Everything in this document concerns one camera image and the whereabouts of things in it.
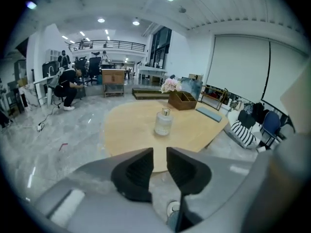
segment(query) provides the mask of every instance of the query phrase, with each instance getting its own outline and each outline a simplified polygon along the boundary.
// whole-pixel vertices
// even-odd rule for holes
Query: gray cushion
[[[216,122],[220,122],[222,120],[222,117],[220,115],[208,110],[207,108],[199,107],[195,110],[201,112],[202,114],[208,116],[209,118],[215,120]]]

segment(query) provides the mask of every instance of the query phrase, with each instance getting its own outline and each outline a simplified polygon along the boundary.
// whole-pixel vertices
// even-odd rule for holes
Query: black cable
[[[53,98],[52,98],[52,99],[53,99],[53,102],[54,102],[54,104],[55,104],[55,105],[58,107],[58,109],[59,109],[59,105],[60,105],[62,102],[60,102],[59,104],[56,104],[56,103],[55,103],[55,98],[54,98],[54,97],[55,97],[55,94],[53,93]]]
[[[37,129],[37,132],[40,132],[40,131],[42,131],[42,130],[44,129],[45,124],[44,124],[43,122],[48,118],[48,116],[50,116],[50,115],[53,114],[53,110],[54,110],[55,108],[59,108],[59,106],[53,107],[52,112],[51,112],[50,114],[48,114],[48,115],[45,117],[45,119],[44,119],[42,122],[40,122],[40,123],[38,124],[38,126],[40,126],[41,124],[43,124],[43,127],[42,127],[40,130]]]

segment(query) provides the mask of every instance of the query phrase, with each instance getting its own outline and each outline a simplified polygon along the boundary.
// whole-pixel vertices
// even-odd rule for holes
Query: wooden cabinet
[[[121,69],[102,69],[103,84],[114,83],[124,84],[124,70]]]
[[[123,69],[102,69],[104,97],[107,94],[124,95],[124,72]]]

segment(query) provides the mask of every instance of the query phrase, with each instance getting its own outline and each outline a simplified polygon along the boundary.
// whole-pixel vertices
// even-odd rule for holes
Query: black bag
[[[262,113],[263,113],[263,105],[261,103],[255,103],[253,105],[252,117],[256,120],[257,123],[262,124]]]

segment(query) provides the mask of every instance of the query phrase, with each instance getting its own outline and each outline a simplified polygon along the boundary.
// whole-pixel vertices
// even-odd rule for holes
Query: pink flowers
[[[169,91],[180,91],[181,90],[181,83],[175,79],[166,79],[164,84],[161,86],[161,92],[166,93]]]

